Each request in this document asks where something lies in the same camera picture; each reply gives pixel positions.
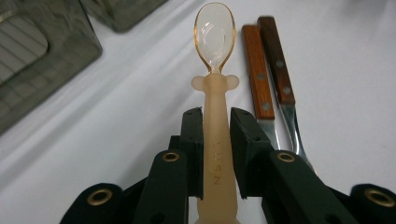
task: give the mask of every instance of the silicone baby spoon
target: silicone baby spoon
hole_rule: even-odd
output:
[[[196,224],[236,224],[237,200],[233,172],[226,91],[239,84],[236,76],[224,76],[221,68],[233,51],[233,14],[220,3],[203,6],[194,26],[198,54],[209,74],[191,84],[205,93],[204,108],[204,198],[198,200]]]

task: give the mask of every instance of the white table surface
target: white table surface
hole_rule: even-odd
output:
[[[206,74],[193,44],[205,3],[169,0],[126,34],[91,19],[102,57],[0,137],[1,223],[59,223],[84,189],[126,189],[148,175],[183,112],[204,104],[190,83]],[[240,78],[228,107],[253,112],[240,31],[272,15],[318,176],[346,194],[360,183],[396,192],[396,2],[223,3],[238,32],[223,69]],[[289,149],[286,138],[281,146]],[[190,223],[196,218],[191,199]],[[265,223],[260,200],[240,201],[238,219]]]

